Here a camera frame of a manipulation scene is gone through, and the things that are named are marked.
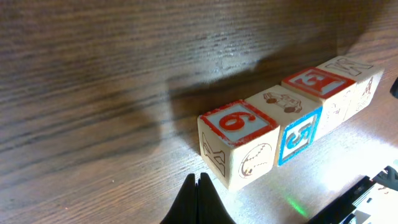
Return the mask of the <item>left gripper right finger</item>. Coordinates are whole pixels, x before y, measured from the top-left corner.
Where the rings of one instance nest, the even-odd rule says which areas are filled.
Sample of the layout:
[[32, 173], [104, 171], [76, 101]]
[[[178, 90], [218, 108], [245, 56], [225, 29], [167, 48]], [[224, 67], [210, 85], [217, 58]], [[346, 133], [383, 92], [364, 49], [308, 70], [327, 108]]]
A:
[[225, 209], [210, 176], [202, 172], [197, 183], [197, 223], [235, 224]]

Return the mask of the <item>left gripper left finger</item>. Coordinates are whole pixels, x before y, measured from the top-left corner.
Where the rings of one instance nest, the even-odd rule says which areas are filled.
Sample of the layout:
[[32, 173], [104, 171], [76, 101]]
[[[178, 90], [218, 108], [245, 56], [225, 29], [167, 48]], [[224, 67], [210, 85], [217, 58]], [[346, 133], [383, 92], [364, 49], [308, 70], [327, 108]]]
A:
[[161, 224], [195, 224], [196, 221], [197, 190], [195, 175], [188, 174]]

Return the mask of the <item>red number wood block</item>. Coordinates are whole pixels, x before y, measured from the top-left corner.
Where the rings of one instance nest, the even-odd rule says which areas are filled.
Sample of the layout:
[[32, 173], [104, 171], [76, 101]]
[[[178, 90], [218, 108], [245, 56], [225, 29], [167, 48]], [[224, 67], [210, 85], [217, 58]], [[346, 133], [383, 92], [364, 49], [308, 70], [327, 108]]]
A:
[[237, 191], [274, 165], [280, 125], [244, 100], [197, 118], [200, 154], [230, 191]]

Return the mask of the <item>blue number 5 block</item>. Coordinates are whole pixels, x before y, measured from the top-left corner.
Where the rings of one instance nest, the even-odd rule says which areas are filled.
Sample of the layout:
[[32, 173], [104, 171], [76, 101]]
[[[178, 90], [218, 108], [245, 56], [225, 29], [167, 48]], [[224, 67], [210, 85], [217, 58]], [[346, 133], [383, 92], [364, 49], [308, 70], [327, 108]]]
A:
[[280, 126], [275, 166], [282, 166], [315, 140], [323, 106], [298, 93], [275, 85], [245, 99]]

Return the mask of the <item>blue baseball wood block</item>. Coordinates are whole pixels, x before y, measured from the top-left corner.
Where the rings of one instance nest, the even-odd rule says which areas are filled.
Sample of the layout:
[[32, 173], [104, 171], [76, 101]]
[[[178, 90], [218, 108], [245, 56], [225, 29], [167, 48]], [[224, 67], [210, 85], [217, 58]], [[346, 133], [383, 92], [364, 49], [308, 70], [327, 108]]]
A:
[[283, 87], [322, 104], [315, 139], [339, 126], [348, 111], [356, 82], [316, 67], [306, 68], [281, 81]]

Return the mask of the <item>letter M wood block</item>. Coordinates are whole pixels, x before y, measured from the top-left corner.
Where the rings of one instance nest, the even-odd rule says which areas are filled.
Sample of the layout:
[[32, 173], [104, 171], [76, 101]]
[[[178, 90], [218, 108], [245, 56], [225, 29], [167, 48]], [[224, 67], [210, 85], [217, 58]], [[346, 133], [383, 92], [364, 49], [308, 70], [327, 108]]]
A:
[[385, 71], [381, 66], [345, 56], [337, 56], [317, 68], [356, 82], [344, 121], [370, 104]]

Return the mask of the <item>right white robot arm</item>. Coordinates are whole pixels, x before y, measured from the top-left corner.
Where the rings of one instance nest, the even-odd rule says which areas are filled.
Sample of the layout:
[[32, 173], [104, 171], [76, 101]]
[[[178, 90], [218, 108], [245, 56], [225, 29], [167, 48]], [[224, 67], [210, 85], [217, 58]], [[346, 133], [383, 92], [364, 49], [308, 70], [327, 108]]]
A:
[[397, 110], [362, 122], [363, 128], [340, 134], [350, 154], [334, 167], [337, 177], [349, 171], [363, 177], [311, 218], [309, 223], [397, 223], [397, 146], [375, 137], [381, 132], [397, 137]]

